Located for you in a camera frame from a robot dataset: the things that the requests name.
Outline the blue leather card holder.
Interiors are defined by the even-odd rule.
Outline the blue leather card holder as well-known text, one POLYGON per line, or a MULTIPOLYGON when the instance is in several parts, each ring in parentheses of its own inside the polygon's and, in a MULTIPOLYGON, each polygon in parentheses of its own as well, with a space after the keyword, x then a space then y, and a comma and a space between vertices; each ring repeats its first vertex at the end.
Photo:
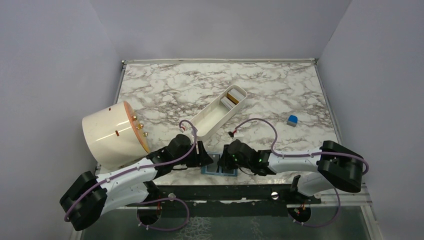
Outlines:
POLYGON ((238 176, 238 170, 237 169, 231 169, 228 170, 226 168, 222 168, 218 165, 218 161, 221 158, 220 153, 216 152, 208 152, 207 153, 209 157, 212 158, 213 163, 202 166, 201 167, 201 174, 203 175, 212 175, 212 176, 223 176, 223 177, 237 177, 238 176))

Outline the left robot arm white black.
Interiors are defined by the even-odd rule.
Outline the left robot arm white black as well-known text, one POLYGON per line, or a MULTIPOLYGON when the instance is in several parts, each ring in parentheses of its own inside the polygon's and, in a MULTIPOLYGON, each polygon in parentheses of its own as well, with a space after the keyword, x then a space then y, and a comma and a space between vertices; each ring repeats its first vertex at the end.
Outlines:
POLYGON ((98 175, 91 171, 80 174, 59 200, 64 221, 81 231, 117 208, 141 202, 152 205, 157 200, 153 180, 169 174, 176 165, 196 168, 213 162, 202 141, 178 134, 167 146, 130 166, 98 175))

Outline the grey card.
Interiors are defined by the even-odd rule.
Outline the grey card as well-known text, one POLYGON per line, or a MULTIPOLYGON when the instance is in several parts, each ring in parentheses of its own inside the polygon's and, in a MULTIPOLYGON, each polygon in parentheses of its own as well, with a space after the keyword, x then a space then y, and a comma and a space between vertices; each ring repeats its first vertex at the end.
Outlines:
POLYGON ((204 174, 207 175, 218 175, 221 173, 218 161, 220 160, 221 155, 219 153, 209 152, 208 156, 213 160, 212 163, 204 167, 204 174))

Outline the white oblong plastic tray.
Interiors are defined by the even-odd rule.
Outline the white oblong plastic tray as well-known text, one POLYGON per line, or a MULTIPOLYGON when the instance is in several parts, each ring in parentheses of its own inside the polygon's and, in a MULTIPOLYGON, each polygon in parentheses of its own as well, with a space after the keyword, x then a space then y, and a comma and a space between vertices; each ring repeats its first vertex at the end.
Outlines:
POLYGON ((190 122, 197 129, 197 139, 199 141, 206 141, 216 131, 222 127, 231 117, 233 117, 239 110, 244 106, 248 93, 246 90, 238 85, 231 85, 224 90, 219 96, 217 96, 212 102, 210 102, 205 108, 203 108, 198 114, 196 114, 190 122), (245 95, 245 98, 236 105, 233 109, 229 110, 221 102, 220 99, 230 89, 238 89, 245 95))

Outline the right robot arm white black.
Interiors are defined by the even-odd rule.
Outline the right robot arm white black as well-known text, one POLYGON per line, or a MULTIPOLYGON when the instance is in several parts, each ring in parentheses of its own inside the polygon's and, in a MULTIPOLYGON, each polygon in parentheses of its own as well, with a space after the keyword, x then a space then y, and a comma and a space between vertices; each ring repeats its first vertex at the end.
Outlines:
POLYGON ((245 168, 258 176, 305 172, 293 179, 289 199, 300 204, 322 191, 358 193, 369 164, 359 154, 331 140, 304 151, 255 150, 240 140, 225 145, 218 165, 227 170, 245 168))

